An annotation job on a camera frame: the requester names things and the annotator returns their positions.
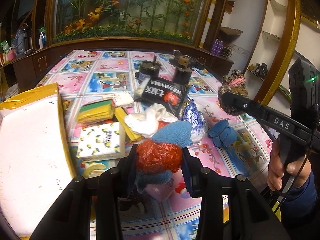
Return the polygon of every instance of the hand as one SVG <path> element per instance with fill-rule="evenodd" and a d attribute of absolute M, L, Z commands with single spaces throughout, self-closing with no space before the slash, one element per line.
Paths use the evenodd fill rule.
<path fill-rule="evenodd" d="M 268 177 L 267 182 L 272 191 L 281 190 L 282 188 L 282 180 L 281 178 L 284 175 L 284 165 L 280 161 L 279 157 L 279 141 L 278 139 L 273 142 L 272 150 L 270 153 L 270 163 L 269 163 L 269 170 L 268 170 Z M 287 166 L 287 172 L 293 176 L 298 174 L 300 167 L 304 161 L 305 157 L 300 158 L 299 160 L 289 163 Z M 307 160 L 306 164 L 304 165 L 299 177 L 297 178 L 294 187 L 301 187 L 308 179 L 311 173 L 311 164 L 309 160 Z"/>

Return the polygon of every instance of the purple spray can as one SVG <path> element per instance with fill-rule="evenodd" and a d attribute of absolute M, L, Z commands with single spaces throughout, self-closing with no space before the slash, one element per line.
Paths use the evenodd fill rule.
<path fill-rule="evenodd" d="M 217 50 L 216 50 L 216 55 L 217 56 L 220 56 L 220 53 L 221 53 L 221 51 L 222 51 L 222 49 L 223 49 L 223 42 L 222 41 L 219 41 L 219 44 L 218 44 L 218 47 L 217 47 Z"/>
<path fill-rule="evenodd" d="M 216 53 L 217 48 L 218 48 L 218 45 L 219 45 L 219 40 L 216 39 L 216 40 L 214 41 L 214 43 L 212 44 L 212 47 L 211 47 L 211 50 L 210 50 L 210 52 L 211 52 L 212 54 L 215 54 L 215 53 Z"/>

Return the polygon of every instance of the blue sleeve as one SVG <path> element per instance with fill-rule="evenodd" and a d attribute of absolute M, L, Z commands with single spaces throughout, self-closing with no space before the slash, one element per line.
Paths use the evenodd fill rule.
<path fill-rule="evenodd" d="M 293 188 L 281 206 L 281 217 L 286 224 L 293 224 L 311 213 L 316 205 L 318 196 L 315 189 L 315 177 L 311 171 L 305 184 Z"/>

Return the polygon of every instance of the patterned tablecloth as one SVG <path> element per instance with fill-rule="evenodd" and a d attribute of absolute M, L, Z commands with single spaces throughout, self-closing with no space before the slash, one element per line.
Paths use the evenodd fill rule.
<path fill-rule="evenodd" d="M 172 55 L 139 51 L 83 51 L 74 50 L 60 62 L 38 84 L 57 82 L 63 99 L 65 127 L 68 134 L 70 153 L 77 172 L 82 174 L 85 164 L 76 160 L 76 151 L 81 127 L 75 118 L 80 107 L 88 102 L 102 98 L 103 95 L 127 90 L 132 95 L 138 88 L 135 72 L 143 60 L 157 60 L 163 65 L 159 76 L 171 80 L 174 67 L 169 59 Z M 227 115 L 219 106 L 217 91 L 220 82 L 207 71 L 195 70 L 192 73 L 189 95 L 204 107 L 204 117 L 209 126 L 227 119 L 238 132 L 238 141 L 228 149 L 216 148 L 205 137 L 201 142 L 189 147 L 191 155 L 197 156 L 203 166 L 217 173 L 234 177 L 244 174 L 258 190 L 266 186 L 267 167 L 271 151 L 271 140 L 262 127 L 251 116 Z M 145 109 L 134 103 L 132 112 Z M 104 162 L 108 168 L 116 161 Z M 188 198 L 183 190 L 173 191 L 165 202 L 157 202 L 143 195 L 145 213 L 127 215 L 121 212 L 122 229 L 126 240 L 134 239 L 194 239 L 199 221 L 201 199 Z M 224 209 L 228 210 L 228 200 L 224 197 Z M 91 239 L 95 239 L 95 223 L 91 223 Z"/>

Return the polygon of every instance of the metal bolt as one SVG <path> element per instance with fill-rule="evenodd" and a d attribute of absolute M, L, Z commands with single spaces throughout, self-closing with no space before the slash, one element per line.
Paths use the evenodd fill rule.
<path fill-rule="evenodd" d="M 81 175 L 78 175 L 74 178 L 75 182 L 80 182 L 83 179 Z"/>
<path fill-rule="evenodd" d="M 111 174 L 116 174 L 116 173 L 118 173 L 118 171 L 119 171 L 119 169 L 117 167 L 113 167 L 113 168 L 109 169 L 109 172 Z"/>
<path fill-rule="evenodd" d="M 203 168 L 201 168 L 200 171 L 201 171 L 202 173 L 204 173 L 204 174 L 208 174 L 208 173 L 210 172 L 210 169 L 207 168 L 207 167 L 203 167 Z"/>
<path fill-rule="evenodd" d="M 246 177 L 245 177 L 243 174 L 239 174 L 239 175 L 237 175 L 237 180 L 239 180 L 239 181 L 245 181 L 245 180 L 246 180 Z"/>

